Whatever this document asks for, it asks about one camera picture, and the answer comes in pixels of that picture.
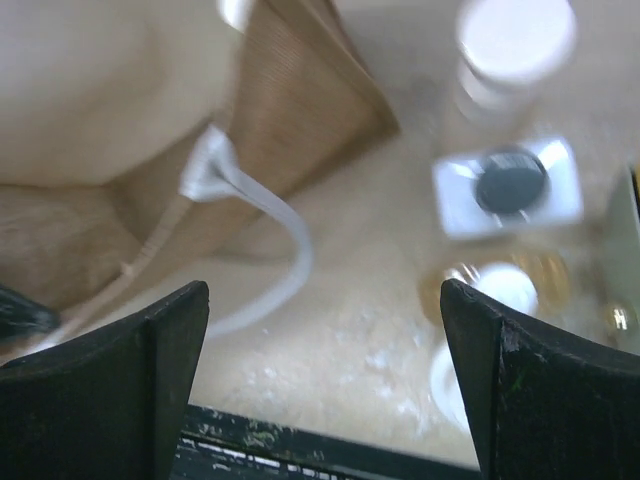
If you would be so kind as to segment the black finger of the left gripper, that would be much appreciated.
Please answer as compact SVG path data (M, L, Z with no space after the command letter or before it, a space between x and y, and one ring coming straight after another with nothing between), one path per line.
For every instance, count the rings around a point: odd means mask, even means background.
M52 334L60 314L6 286L1 286L1 352L35 352L56 344Z

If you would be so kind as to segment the white bottle with black cap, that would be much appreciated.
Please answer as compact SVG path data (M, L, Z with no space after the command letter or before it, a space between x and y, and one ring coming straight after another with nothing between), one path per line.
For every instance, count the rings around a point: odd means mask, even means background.
M441 227L454 240L572 225L584 216L575 154L562 136L443 157L432 179Z

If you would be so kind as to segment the clear amber liquid bottle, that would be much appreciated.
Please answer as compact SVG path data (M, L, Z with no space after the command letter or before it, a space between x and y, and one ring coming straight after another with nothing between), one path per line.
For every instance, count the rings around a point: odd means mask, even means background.
M427 273L418 286L425 317L442 323L440 291L459 280L504 305L541 319L559 315L571 299L570 272L564 259L547 249L489 250L451 261Z

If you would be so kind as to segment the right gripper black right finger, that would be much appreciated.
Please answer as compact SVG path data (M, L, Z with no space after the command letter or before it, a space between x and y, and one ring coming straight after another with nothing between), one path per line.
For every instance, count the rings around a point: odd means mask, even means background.
M638 356L458 280L440 310L483 478L638 478Z

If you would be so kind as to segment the tan pump lotion bottle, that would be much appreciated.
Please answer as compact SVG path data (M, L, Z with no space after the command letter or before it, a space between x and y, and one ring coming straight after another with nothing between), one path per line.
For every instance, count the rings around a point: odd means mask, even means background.
M577 35L568 1L465 2L456 21L457 107L474 122L512 122L569 60Z

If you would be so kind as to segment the cream round bottle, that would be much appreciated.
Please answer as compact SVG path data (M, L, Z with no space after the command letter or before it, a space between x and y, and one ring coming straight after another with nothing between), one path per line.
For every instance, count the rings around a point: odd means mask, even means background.
M434 353L429 384L432 399L441 414L461 431L469 433L464 402L446 342L442 342Z

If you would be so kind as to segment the brown burlap canvas bag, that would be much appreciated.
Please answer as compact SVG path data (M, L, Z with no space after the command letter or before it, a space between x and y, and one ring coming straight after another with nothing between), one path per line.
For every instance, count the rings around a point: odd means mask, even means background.
M1 286L57 311L59 344L258 210L297 251L207 335L239 330L312 271L283 195L397 129L330 1L5 1Z

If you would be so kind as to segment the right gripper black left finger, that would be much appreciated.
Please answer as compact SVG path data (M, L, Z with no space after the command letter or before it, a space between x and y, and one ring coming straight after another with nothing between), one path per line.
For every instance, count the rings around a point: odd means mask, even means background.
M2 478L168 478L208 317L193 281L2 366Z

